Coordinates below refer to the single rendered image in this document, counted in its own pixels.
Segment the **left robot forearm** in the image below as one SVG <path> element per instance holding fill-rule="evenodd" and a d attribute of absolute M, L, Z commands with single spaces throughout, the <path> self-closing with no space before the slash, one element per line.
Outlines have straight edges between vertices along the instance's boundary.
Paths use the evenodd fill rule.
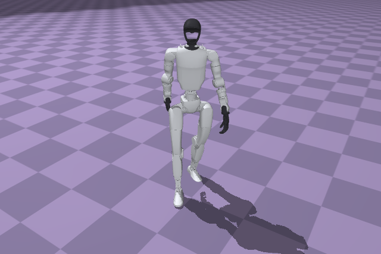
<path fill-rule="evenodd" d="M 224 81 L 224 79 L 223 79 L 223 81 Z M 216 90 L 216 92 L 218 94 L 218 99 L 219 99 L 219 103 L 220 103 L 220 110 L 221 110 L 221 107 L 224 105 L 224 106 L 226 106 L 227 112 L 228 112 L 230 110 L 230 107 L 228 105 L 225 83 L 224 83 L 224 86 L 222 86 L 221 88 L 218 88 L 218 90 Z"/>

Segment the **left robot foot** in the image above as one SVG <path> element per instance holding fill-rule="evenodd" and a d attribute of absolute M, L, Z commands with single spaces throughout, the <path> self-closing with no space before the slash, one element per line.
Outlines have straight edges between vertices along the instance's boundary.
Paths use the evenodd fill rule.
<path fill-rule="evenodd" d="M 191 171 L 191 166 L 188 166 L 188 169 L 187 169 L 188 173 L 190 174 L 190 176 L 197 182 L 200 182 L 202 181 L 202 178 L 201 176 L 198 174 L 197 170 L 194 170 Z"/>

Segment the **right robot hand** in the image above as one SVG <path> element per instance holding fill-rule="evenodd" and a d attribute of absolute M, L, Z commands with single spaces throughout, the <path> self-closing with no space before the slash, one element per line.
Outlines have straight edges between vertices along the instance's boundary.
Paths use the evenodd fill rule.
<path fill-rule="evenodd" d="M 170 98 L 166 98 L 164 103 L 165 103 L 166 109 L 168 111 L 170 109 L 170 103 L 171 103 Z"/>

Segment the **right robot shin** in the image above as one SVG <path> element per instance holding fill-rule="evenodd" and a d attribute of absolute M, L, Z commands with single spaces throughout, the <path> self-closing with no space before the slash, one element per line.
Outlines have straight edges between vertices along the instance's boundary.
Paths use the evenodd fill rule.
<path fill-rule="evenodd" d="M 182 159 L 180 159 L 179 155 L 173 156 L 172 154 L 172 166 L 173 166 L 173 176 L 176 182 L 176 192 L 177 192 L 177 189 L 179 189 L 181 193 Z"/>

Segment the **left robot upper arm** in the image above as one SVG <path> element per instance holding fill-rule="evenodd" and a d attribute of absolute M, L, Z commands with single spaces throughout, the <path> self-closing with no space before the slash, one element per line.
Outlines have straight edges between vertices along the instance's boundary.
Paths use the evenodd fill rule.
<path fill-rule="evenodd" d="M 211 61 L 211 71 L 214 77 L 213 86 L 218 88 L 224 86 L 223 78 L 221 77 L 221 66 L 218 53 L 211 49 L 206 49 L 207 59 Z"/>

